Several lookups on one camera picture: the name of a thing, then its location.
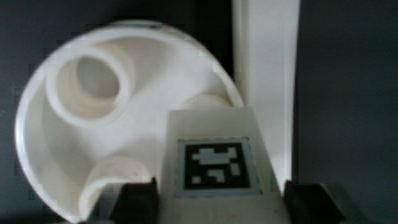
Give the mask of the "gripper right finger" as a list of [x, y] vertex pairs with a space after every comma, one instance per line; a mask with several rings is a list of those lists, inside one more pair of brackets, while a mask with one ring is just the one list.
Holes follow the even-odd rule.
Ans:
[[371, 224], [339, 185], [283, 183], [291, 224]]

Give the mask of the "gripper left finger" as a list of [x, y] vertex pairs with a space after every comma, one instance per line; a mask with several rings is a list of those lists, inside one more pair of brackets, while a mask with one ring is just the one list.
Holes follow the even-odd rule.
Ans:
[[86, 224], [156, 224], [157, 203], [156, 180], [108, 185], [100, 190]]

